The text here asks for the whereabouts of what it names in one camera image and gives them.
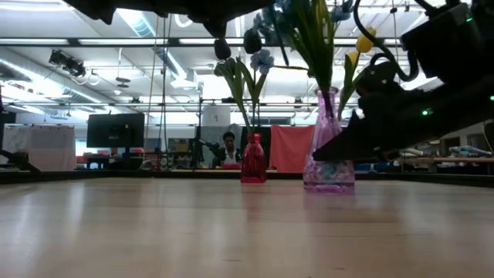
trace man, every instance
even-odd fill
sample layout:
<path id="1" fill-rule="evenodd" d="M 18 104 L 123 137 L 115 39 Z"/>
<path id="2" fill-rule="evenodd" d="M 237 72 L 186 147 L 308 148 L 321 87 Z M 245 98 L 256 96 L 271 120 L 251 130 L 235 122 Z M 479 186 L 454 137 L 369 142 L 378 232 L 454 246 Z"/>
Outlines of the man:
<path id="1" fill-rule="evenodd" d="M 235 149 L 235 135 L 227 131 L 223 134 L 223 142 L 225 147 L 220 147 L 215 151 L 215 158 L 213 158 L 213 168 L 222 166 L 223 164 L 238 164 L 242 161 L 242 153 L 239 149 Z"/>

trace red curtain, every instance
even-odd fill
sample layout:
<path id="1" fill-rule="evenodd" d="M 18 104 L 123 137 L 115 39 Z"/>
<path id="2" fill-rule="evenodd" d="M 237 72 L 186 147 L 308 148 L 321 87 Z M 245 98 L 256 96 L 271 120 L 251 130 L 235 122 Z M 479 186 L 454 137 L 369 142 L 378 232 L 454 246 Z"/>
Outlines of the red curtain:
<path id="1" fill-rule="evenodd" d="M 269 166 L 279 173 L 302 173 L 309 154 L 315 126 L 271 126 Z"/>

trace pink vase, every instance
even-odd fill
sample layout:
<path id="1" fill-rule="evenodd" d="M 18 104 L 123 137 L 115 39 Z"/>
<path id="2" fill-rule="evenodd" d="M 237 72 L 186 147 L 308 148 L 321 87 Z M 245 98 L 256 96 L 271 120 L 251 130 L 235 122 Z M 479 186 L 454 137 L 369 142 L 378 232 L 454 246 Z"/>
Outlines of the pink vase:
<path id="1" fill-rule="evenodd" d="M 336 93 L 337 89 L 331 88 L 329 94 L 333 111 L 335 111 L 334 96 Z M 327 114 L 322 93 L 318 92 L 317 97 L 319 100 L 319 114 L 312 145 L 303 171 L 303 187 L 308 192 L 354 192 L 355 174 L 354 164 L 351 161 L 321 162 L 313 160 L 312 153 L 341 132 L 338 119 L 332 117 L 333 115 Z"/>
<path id="2" fill-rule="evenodd" d="M 242 159 L 242 175 L 241 183 L 257 183 L 266 182 L 266 160 L 264 158 L 264 150 L 259 143 L 261 134 L 247 134 L 247 147 L 244 150 Z"/>

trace computer monitor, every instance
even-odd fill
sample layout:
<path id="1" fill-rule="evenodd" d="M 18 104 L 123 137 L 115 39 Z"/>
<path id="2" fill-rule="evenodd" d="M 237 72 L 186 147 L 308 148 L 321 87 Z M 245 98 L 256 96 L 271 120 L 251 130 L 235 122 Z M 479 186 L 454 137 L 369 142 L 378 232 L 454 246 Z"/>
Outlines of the computer monitor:
<path id="1" fill-rule="evenodd" d="M 87 147 L 143 147 L 144 114 L 94 114 L 87 121 Z"/>

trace table surface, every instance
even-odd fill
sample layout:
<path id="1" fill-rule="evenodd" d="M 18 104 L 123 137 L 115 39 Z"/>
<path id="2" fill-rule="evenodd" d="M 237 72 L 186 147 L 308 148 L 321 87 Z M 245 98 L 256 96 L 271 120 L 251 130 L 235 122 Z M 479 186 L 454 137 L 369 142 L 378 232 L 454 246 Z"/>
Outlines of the table surface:
<path id="1" fill-rule="evenodd" d="M 2 278 L 494 277 L 494 191 L 102 178 L 0 188 Z"/>

